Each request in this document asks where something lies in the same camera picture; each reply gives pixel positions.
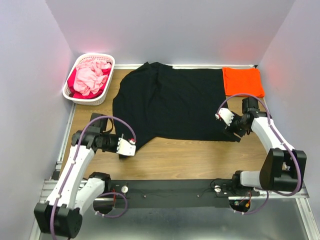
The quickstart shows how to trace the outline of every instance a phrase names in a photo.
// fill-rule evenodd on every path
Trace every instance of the white wall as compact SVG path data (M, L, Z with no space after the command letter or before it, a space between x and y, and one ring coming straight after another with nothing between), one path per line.
M46 0L70 48L117 64L258 64L294 0Z
M0 1L0 239L27 240L71 105L74 57L44 0Z
M296 0L259 68L283 136L307 154L305 182L320 226L320 1Z

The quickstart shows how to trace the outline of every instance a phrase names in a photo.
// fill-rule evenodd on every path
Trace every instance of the laundry basket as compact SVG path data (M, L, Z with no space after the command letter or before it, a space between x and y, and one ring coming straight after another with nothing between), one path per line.
M103 90L103 93L100 96L97 96L96 98L93 99L79 99L79 98L74 98L74 97L70 97L70 89L68 86L68 79L71 75L71 73L73 72L73 70L75 69L75 67L82 63L83 60L85 59L99 59L99 60L104 60L104 61L108 61L111 62L112 66L111 66L111 71L110 74L108 76L108 79L106 81L106 85L105 88ZM85 53L83 55L81 55L80 57L78 57L78 59L75 61L69 75L68 78L65 81L65 84L63 86L62 89L62 94L66 99L69 99L71 101L73 101L76 104L81 104L81 105L91 105L91 106L96 106L96 105L100 105L104 102L104 100L106 99L107 96L107 92L108 89L110 87L110 83L111 83L111 79L112 79L112 75L114 74L114 67L115 67L115 59L107 54L102 54L102 53Z

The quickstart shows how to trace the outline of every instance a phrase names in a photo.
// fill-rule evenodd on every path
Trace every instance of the orange cloth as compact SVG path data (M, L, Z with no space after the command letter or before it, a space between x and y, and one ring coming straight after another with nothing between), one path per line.
M265 96L259 69L234 69L224 67L222 71L225 95L232 96L234 94L246 93L258 98Z

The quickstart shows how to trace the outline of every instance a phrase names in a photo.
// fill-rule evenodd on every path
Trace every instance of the wooden surface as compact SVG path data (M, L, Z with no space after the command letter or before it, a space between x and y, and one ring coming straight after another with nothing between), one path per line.
M63 166L69 156L72 134L84 128L92 113L112 115L113 99L119 91L121 80L130 71L114 71L103 104L76 106ZM235 97L228 104L232 111L241 114L242 97ZM84 177L87 178L92 172L103 172L115 180L231 178L236 170L260 170L265 157L265 149L254 133L244 136L240 143L157 137L144 145L135 156L124 160L119 160L115 153L98 150Z

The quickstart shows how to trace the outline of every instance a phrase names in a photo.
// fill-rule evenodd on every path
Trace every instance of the black garment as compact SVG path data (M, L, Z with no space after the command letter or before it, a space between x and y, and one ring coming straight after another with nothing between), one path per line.
M133 128L137 150L154 137L233 141L215 118L225 99L222 69L173 69L146 62L122 80L113 115ZM131 138L126 126L114 125L118 135Z

